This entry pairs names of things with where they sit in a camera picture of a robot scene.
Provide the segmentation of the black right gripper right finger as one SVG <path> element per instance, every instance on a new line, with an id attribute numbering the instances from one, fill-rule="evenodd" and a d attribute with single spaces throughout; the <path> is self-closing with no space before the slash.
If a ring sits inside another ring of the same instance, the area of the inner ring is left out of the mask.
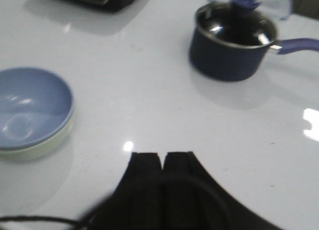
<path id="1" fill-rule="evenodd" d="M 163 217 L 166 230 L 277 230 L 224 190 L 193 152 L 166 155 Z"/>

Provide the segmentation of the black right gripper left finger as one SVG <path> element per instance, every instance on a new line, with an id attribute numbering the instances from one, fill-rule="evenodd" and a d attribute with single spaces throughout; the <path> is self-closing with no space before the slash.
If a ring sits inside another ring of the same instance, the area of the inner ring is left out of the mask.
<path id="1" fill-rule="evenodd" d="M 116 190 L 93 214 L 98 230 L 159 230 L 162 227 L 160 158 L 132 153 Z"/>

